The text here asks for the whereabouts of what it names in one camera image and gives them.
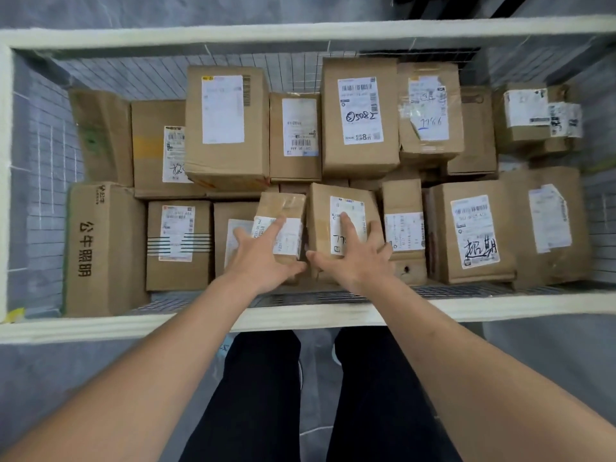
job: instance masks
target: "person's right hand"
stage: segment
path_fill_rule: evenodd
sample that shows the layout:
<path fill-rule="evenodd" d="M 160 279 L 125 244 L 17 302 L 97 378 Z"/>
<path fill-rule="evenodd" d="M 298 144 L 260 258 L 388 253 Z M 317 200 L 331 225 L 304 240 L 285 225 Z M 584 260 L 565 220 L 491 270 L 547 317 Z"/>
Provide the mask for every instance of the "person's right hand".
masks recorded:
<path fill-rule="evenodd" d="M 393 276 L 394 266 L 389 257 L 394 250 L 390 243 L 383 244 L 382 227 L 377 220 L 370 222 L 370 235 L 365 243 L 359 240 L 346 212 L 340 214 L 340 223 L 346 240 L 344 258 L 330 259 L 317 251 L 307 251 L 306 256 L 311 264 L 330 274 L 349 292 L 366 296 L 370 285 Z"/>

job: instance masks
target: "person's left hand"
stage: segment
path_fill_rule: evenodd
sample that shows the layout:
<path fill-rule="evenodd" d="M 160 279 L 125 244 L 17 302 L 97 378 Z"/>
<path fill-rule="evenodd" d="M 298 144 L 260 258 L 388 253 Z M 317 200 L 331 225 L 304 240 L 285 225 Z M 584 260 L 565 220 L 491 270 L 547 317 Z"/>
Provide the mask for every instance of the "person's left hand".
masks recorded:
<path fill-rule="evenodd" d="M 256 295 L 267 293 L 306 269 L 302 261 L 290 264 L 276 262 L 273 245 L 286 217 L 277 218 L 258 238 L 251 237 L 243 228 L 234 230 L 239 248 L 227 266 L 225 277 L 240 279 L 239 288 L 251 288 Z"/>

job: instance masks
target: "sticker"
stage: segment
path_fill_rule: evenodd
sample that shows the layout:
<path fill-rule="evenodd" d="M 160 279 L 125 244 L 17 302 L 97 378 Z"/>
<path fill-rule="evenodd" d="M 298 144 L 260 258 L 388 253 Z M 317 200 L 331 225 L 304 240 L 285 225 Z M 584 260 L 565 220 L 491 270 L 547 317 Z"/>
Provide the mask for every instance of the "sticker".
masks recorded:
<path fill-rule="evenodd" d="M 462 269 L 500 262 L 487 194 L 451 202 Z"/>
<path fill-rule="evenodd" d="M 518 89 L 504 93 L 507 128 L 550 124 L 547 89 Z"/>
<path fill-rule="evenodd" d="M 192 183 L 184 173 L 184 126 L 165 126 L 163 183 Z"/>
<path fill-rule="evenodd" d="M 571 246 L 571 228 L 569 227 L 569 208 L 565 198 L 552 185 L 543 185 L 543 224 L 548 235 L 550 248 Z"/>
<path fill-rule="evenodd" d="M 340 214 L 346 212 L 350 217 L 351 222 L 355 225 L 355 231 L 359 237 L 359 241 L 365 243 L 368 239 L 368 231 L 366 228 L 366 209 L 362 201 L 345 200 L 335 196 L 329 197 L 329 244 L 332 254 L 344 255 L 346 252 L 346 240 L 342 225 L 340 224 Z"/>
<path fill-rule="evenodd" d="M 533 233 L 535 234 L 535 247 L 537 253 L 550 252 L 548 242 L 548 231 L 545 227 L 544 208 L 543 208 L 543 189 L 530 190 L 528 192 L 528 202 L 530 203 L 530 217 L 533 223 Z"/>
<path fill-rule="evenodd" d="M 449 139 L 447 89 L 438 76 L 408 80 L 410 120 L 422 141 Z"/>
<path fill-rule="evenodd" d="M 286 157 L 319 155 L 317 99 L 284 98 L 282 100 L 282 126 Z"/>
<path fill-rule="evenodd" d="M 240 244 L 233 234 L 233 231 L 242 227 L 247 233 L 252 233 L 252 220 L 240 220 L 239 218 L 230 218 L 227 222 L 227 245 L 225 246 L 225 267 L 231 260 L 231 256 L 238 249 Z"/>
<path fill-rule="evenodd" d="M 383 142 L 376 77 L 338 79 L 338 98 L 345 144 Z"/>
<path fill-rule="evenodd" d="M 566 137 L 569 130 L 569 104 L 566 102 L 552 102 L 548 105 L 550 110 L 550 136 Z"/>
<path fill-rule="evenodd" d="M 567 136 L 570 138 L 583 138 L 581 129 L 581 105 L 579 103 L 569 103 L 569 129 Z"/>
<path fill-rule="evenodd" d="M 258 238 L 263 235 L 274 220 L 276 220 L 275 217 L 256 216 L 252 225 L 252 237 Z M 299 258 L 299 251 L 302 248 L 302 231 L 301 219 L 288 217 L 276 236 L 273 254 L 287 254 Z"/>
<path fill-rule="evenodd" d="M 163 206 L 160 237 L 169 240 L 169 254 L 161 254 L 158 261 L 192 262 L 192 250 L 182 249 L 186 234 L 195 232 L 195 206 Z"/>
<path fill-rule="evenodd" d="M 242 76 L 201 78 L 203 144 L 244 142 L 243 83 Z"/>
<path fill-rule="evenodd" d="M 385 214 L 385 239 L 394 251 L 426 249 L 423 212 Z"/>

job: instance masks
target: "leg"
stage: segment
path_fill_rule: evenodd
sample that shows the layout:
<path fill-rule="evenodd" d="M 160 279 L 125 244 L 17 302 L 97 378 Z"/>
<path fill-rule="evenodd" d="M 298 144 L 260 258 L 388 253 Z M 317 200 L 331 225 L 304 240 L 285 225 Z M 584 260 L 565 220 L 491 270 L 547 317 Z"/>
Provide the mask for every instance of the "leg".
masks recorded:
<path fill-rule="evenodd" d="M 439 460 L 436 423 L 389 329 L 344 328 L 335 344 L 344 377 L 327 461 Z"/>
<path fill-rule="evenodd" d="M 293 331 L 237 335 L 180 461 L 299 461 L 299 349 Z"/>

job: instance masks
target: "forearm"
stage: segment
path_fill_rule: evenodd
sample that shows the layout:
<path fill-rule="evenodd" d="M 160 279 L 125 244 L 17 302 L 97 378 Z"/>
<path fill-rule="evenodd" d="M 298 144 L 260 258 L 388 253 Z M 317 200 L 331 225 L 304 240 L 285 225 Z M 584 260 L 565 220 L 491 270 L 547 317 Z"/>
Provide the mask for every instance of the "forearm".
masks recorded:
<path fill-rule="evenodd" d="M 397 279 L 373 301 L 466 461 L 608 460 L 616 430 Z"/>
<path fill-rule="evenodd" d="M 158 460 L 225 334 L 253 297 L 237 279 L 217 279 L 32 430 L 3 462 Z"/>

